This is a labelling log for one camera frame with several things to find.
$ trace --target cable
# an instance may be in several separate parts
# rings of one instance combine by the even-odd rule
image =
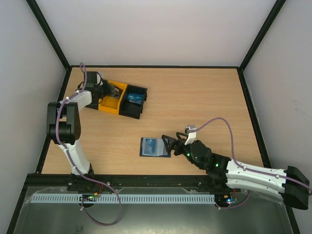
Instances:
[[[219,210],[234,209],[234,208],[237,208],[237,207],[240,207],[240,206],[244,205],[244,204],[248,201],[248,199],[250,198],[250,195],[251,195],[251,192],[248,191],[248,194],[247,194],[247,197],[245,198],[245,200],[243,200],[241,203],[239,203],[239,204],[236,205],[236,206],[231,206],[231,207],[220,207],[220,206],[218,206],[218,204],[216,204],[216,203],[215,203],[214,205],[217,206]]]
[[[73,167],[75,168],[75,170],[78,172],[78,174],[79,174],[82,178],[84,178],[84,179],[86,179],[86,180],[88,180],[88,181],[94,182],[94,183],[101,184],[101,185],[103,185],[103,186],[109,188],[112,192],[114,192],[114,193],[116,194],[117,199],[118,199],[118,202],[119,202],[119,214],[118,214],[117,218],[116,218],[113,222],[111,222],[111,223],[101,223],[101,222],[96,221],[96,220],[95,220],[94,218],[92,218],[92,217],[89,215],[89,213],[85,210],[85,208],[84,208],[84,206],[83,206],[84,200],[83,200],[82,203],[81,203],[81,210],[84,211],[84,212],[88,215],[88,217],[89,217],[93,222],[95,222],[96,224],[98,224],[98,225],[100,225],[100,226],[111,226],[111,225],[114,225],[114,224],[118,223],[118,222],[120,221],[121,215],[122,215],[121,199],[120,199],[118,193],[116,192],[115,189],[113,189],[113,188],[112,188],[111,186],[109,186],[108,184],[105,184],[105,183],[103,183],[103,182],[101,182],[101,181],[97,181],[97,180],[95,180],[95,179],[91,179],[91,178],[86,177],[86,176],[79,170],[79,168],[77,167],[77,165],[74,163],[74,161],[73,161],[73,159],[72,159],[72,157],[71,157],[71,155],[70,155],[70,153],[69,153],[68,147],[67,147],[63,142],[61,142],[61,140],[60,140],[60,138],[59,138],[59,119],[60,119],[60,115],[61,115],[61,112],[62,112],[62,109],[63,109],[64,105],[65,105],[67,102],[69,102],[70,99],[74,98],[74,97],[77,96],[78,94],[81,94],[82,92],[85,92],[84,89],[85,89],[85,86],[86,86],[86,83],[87,83],[87,70],[86,70],[85,65],[84,65],[82,62],[80,63],[79,66],[80,66],[80,69],[82,70],[82,72],[84,73],[84,84],[83,84],[83,87],[82,87],[81,90],[77,90],[73,95],[71,95],[70,97],[67,97],[67,98],[61,103],[61,105],[60,105],[60,107],[59,107],[59,109],[58,109],[58,115],[57,115],[56,126],[55,126],[56,139],[57,139],[57,142],[58,142],[60,145],[62,145],[62,146],[64,147],[64,149],[66,150],[66,154],[67,154],[67,156],[68,156],[69,161],[71,162],[71,164],[73,165]]]
[[[233,132],[232,132],[232,129],[231,129],[230,124],[228,123],[228,121],[227,121],[226,119],[224,119],[224,118],[222,118],[222,117],[213,118],[213,119],[209,120],[207,123],[205,123],[204,125],[202,125],[200,128],[198,128],[198,129],[196,129],[196,130],[194,130],[194,131],[198,132],[199,130],[203,129],[204,127],[206,127],[206,126],[207,126],[208,124],[210,124],[211,122],[213,122],[213,121],[215,121],[215,120],[218,120],[218,119],[224,121],[224,122],[226,123],[226,125],[228,126],[228,128],[229,128],[230,135],[231,135],[232,159],[233,159],[234,163],[235,163],[238,167],[240,167],[240,168],[242,168],[242,169],[244,169],[244,170],[250,171],[250,172],[255,172],[255,173],[264,174],[264,175],[267,175],[267,176],[273,176],[273,177],[276,177],[276,178],[280,177],[280,178],[283,178],[283,179],[286,179],[286,180],[290,180],[290,181],[292,181],[292,182],[295,182],[295,183],[300,184],[301,186],[307,188],[308,191],[310,191],[310,192],[309,192],[309,196],[312,195],[312,188],[309,187],[308,185],[302,183],[301,181],[298,181],[298,180],[296,180],[296,179],[293,179],[293,178],[290,178],[290,177],[287,177],[287,176],[283,176],[283,175],[278,175],[278,174],[273,174],[273,173],[268,173],[268,172],[261,172],[261,171],[258,171],[258,170],[255,170],[255,169],[250,169],[250,168],[244,168],[244,166],[240,165],[240,164],[237,162],[237,160],[236,160],[236,158],[235,158],[235,155],[234,155],[234,138],[233,138]]]

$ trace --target wooden table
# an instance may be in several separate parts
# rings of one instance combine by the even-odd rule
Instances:
[[[175,137],[185,125],[200,127],[223,117],[234,133],[234,151],[242,162],[262,166],[258,145],[236,69],[206,68],[88,68],[104,78],[148,88],[140,120],[84,108],[80,112],[81,143],[96,174],[204,175],[184,156],[140,157],[141,137]],[[73,68],[67,85],[70,96],[83,80]],[[214,153],[231,156],[230,134],[217,120],[197,134]],[[43,174],[71,172],[62,150],[51,142]]]

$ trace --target gray wall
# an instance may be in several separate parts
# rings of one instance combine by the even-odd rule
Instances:
[[[286,1],[245,70],[274,167],[298,167],[312,182],[312,1]],[[312,228],[295,210],[301,233]]]
[[[24,0],[0,1],[0,233],[6,233],[27,173],[35,172],[46,109],[64,77]]]
[[[70,64],[239,66],[275,0],[37,0]]]

